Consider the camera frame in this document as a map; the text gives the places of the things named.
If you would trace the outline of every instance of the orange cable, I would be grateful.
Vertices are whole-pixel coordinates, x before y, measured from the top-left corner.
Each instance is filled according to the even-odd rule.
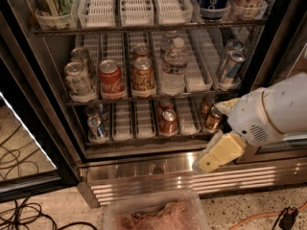
[[[300,206],[299,208],[297,208],[298,211],[302,211],[305,208],[307,208],[307,201]],[[232,226],[231,228],[229,228],[229,230],[234,230],[236,228],[238,228],[239,226],[243,225],[244,223],[252,220],[252,219],[259,219],[259,218],[268,218],[268,217],[274,217],[274,216],[279,216],[280,212],[273,212],[273,213],[264,213],[264,214],[259,214],[259,215],[255,215],[246,219],[241,220],[239,223],[235,224],[234,226]]]

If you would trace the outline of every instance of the meat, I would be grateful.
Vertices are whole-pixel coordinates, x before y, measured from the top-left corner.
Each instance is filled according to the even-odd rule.
[[[117,216],[116,225],[116,230],[201,229],[197,212],[188,200],[167,203],[159,212]]]

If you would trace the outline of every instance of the bottle cap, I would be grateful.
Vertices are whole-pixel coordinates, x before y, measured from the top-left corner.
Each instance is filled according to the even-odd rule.
[[[182,48],[184,45],[184,40],[180,37],[177,37],[173,40],[173,44],[176,48]]]

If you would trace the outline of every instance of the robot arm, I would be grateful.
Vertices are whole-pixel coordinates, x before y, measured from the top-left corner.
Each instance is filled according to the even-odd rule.
[[[240,99],[217,103],[228,116],[232,131],[214,135],[193,164],[197,173],[210,173],[245,152],[248,144],[260,147],[282,141],[292,132],[307,130],[307,74],[300,73]]]

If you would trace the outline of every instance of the plastic bottle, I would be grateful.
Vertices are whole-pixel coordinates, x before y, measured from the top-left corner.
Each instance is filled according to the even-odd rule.
[[[177,31],[166,31],[161,37],[160,55],[164,57],[166,51],[173,44],[173,40],[178,37]]]
[[[167,95],[183,93],[188,54],[181,37],[175,38],[162,58],[161,91]]]

